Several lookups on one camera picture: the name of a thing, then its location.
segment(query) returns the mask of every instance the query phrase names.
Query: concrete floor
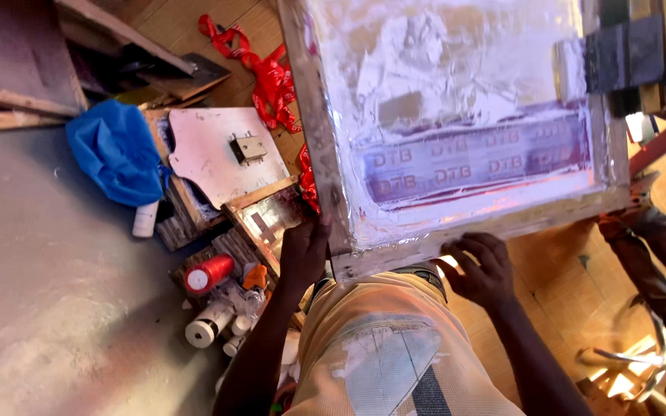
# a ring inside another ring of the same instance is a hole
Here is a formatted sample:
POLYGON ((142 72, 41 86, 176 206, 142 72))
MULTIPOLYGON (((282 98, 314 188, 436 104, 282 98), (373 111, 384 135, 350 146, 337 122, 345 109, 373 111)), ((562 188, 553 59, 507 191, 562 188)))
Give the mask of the concrete floor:
POLYGON ((183 338, 169 253, 130 235, 62 128, 0 133, 0 415, 208 414, 227 365, 183 338))

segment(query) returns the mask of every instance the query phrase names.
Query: blue plastic bag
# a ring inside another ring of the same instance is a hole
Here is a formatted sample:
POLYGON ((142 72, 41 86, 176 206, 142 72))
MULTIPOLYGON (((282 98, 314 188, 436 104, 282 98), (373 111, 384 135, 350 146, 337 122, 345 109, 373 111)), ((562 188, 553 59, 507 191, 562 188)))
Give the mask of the blue plastic bag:
POLYGON ((130 206, 161 199, 161 157, 137 107, 104 101, 66 124, 66 134, 79 167, 109 199, 130 206))

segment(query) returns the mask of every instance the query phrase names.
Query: person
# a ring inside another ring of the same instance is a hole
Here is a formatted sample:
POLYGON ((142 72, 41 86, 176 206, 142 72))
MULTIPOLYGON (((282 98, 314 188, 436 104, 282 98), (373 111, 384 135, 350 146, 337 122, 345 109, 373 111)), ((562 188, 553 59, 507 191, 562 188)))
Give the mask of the person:
MULTIPOLYGON (((287 326, 307 288, 323 275, 330 229, 323 216, 285 231, 280 280, 227 372, 214 414, 269 413, 287 326)), ((434 262, 458 295, 487 311, 508 353, 523 412, 591 415, 518 302, 504 242, 467 234, 444 250, 464 274, 434 262)), ((322 285, 302 328, 301 373, 287 414, 523 414, 490 382, 439 285, 428 267, 322 285)))
POLYGON ((666 328, 666 278, 654 266, 641 240, 666 268, 666 215, 651 200, 651 187, 659 176, 659 172, 652 171, 634 178, 630 207, 601 215, 598 228, 639 294, 666 328))

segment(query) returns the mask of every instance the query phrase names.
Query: red thread spool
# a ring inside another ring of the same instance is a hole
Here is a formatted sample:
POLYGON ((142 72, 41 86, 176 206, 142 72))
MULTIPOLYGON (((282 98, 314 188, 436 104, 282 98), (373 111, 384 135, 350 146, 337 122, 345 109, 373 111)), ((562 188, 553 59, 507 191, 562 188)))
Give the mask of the red thread spool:
POLYGON ((235 267, 235 261, 225 253, 210 258, 184 273, 184 287, 195 295, 204 295, 225 279, 235 267))

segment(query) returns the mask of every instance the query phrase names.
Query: human hand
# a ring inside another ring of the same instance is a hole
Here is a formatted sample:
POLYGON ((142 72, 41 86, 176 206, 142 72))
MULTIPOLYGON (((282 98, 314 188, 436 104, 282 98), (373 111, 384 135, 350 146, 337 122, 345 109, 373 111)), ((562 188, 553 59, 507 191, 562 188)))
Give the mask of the human hand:
POLYGON ((464 270, 465 275, 461 275, 444 260, 432 260, 443 270, 457 295, 488 312, 515 300, 513 265, 503 241, 486 233, 467 233, 461 240, 444 244, 442 250, 453 256, 464 270), (477 266, 464 252, 471 253, 482 266, 477 266))
POLYGON ((284 231, 281 276, 276 291, 291 292, 302 297, 305 290, 323 275, 326 265, 331 218, 321 215, 317 220, 301 223, 284 231))

